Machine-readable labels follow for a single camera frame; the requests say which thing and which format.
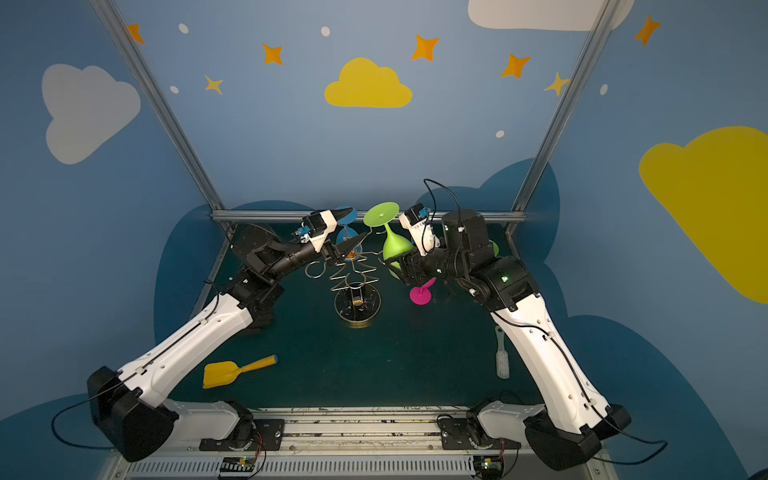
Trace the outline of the blue wine glass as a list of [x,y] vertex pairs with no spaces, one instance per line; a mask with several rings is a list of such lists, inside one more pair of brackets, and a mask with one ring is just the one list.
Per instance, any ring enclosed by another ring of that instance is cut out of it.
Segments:
[[348,238],[353,238],[358,235],[358,232],[351,227],[351,224],[357,220],[358,212],[353,207],[349,207],[349,210],[350,212],[338,221],[340,231],[336,238],[336,244],[341,244]]

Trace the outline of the pink wine glass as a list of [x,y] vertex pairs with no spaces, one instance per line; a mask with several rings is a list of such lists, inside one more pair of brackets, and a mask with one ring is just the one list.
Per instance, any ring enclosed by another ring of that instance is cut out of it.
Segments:
[[430,288],[434,285],[436,278],[433,277],[422,286],[413,287],[409,292],[410,300],[419,306],[427,305],[432,300]]

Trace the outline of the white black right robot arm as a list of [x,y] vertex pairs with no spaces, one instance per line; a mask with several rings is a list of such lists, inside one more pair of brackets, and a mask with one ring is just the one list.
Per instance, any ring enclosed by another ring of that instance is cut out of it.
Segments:
[[383,253],[387,268],[409,287],[434,279],[456,283],[482,305],[510,341],[533,378],[542,401],[513,405],[486,401],[467,414],[474,443],[497,439],[529,446],[549,468],[563,471],[586,463],[603,440],[631,422],[627,410],[609,403],[589,382],[559,334],[539,286],[523,262],[500,256],[483,216],[471,209],[441,219],[437,237],[425,207],[399,215],[410,237]]

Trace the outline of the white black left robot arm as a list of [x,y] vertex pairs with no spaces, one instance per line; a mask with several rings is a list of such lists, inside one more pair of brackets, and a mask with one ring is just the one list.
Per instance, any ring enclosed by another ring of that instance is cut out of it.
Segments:
[[344,259],[361,236],[333,242],[350,207],[313,211],[298,228],[298,242],[284,242],[266,227],[250,225],[231,251],[241,267],[196,316],[144,355],[116,371],[101,367],[87,380],[91,418],[129,462],[143,460],[175,442],[233,439],[247,446],[252,416],[229,402],[182,404],[170,393],[212,352],[243,330],[259,332],[274,319],[283,277]]

